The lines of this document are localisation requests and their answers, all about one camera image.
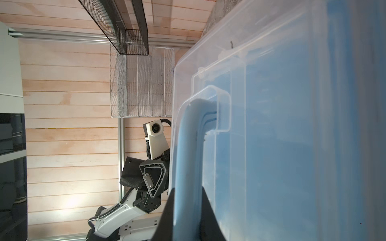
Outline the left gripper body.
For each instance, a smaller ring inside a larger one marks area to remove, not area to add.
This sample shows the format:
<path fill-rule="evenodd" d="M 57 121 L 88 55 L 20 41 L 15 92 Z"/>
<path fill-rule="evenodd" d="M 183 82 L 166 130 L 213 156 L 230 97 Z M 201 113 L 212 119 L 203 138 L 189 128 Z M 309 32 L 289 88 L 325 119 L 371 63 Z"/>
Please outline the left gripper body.
<path fill-rule="evenodd" d="M 133 206 L 145 213 L 151 213 L 161 205 L 161 196 L 168 190 L 170 149 L 154 160 L 127 157 L 120 184 L 129 188 L 122 198 L 123 204 L 129 197 L 134 198 Z"/>

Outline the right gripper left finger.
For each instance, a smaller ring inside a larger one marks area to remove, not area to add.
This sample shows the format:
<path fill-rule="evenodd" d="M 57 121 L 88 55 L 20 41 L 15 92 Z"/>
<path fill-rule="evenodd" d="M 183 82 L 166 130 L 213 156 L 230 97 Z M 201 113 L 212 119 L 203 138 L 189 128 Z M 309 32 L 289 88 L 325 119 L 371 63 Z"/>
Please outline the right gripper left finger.
<path fill-rule="evenodd" d="M 169 192 L 167 203 L 162 216 L 157 224 L 157 229 L 151 241 L 172 241 L 173 240 L 173 212 L 175 205 L 175 189 Z"/>

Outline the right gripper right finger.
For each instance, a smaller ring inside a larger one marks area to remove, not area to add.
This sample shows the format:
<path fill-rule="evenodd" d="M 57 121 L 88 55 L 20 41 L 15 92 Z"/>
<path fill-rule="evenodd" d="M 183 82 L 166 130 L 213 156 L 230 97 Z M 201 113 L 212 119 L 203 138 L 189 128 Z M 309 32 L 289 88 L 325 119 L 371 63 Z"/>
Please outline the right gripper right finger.
<path fill-rule="evenodd" d="M 219 224 L 216 220 L 212 206 L 202 187 L 202 214 L 200 222 L 200 240 L 201 241 L 226 241 Z"/>

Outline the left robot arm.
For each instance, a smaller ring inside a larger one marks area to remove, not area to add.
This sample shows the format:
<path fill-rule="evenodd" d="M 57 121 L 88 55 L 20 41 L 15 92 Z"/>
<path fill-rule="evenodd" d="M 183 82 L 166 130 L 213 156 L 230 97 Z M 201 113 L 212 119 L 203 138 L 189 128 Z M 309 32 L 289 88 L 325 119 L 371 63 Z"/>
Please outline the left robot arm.
<path fill-rule="evenodd" d="M 87 222 L 88 241 L 147 241 L 152 238 L 159 218 L 136 218 L 152 213 L 161 206 L 168 190 L 170 150 L 153 160 L 127 157 L 120 184 L 129 190 L 113 207 L 99 207 Z"/>

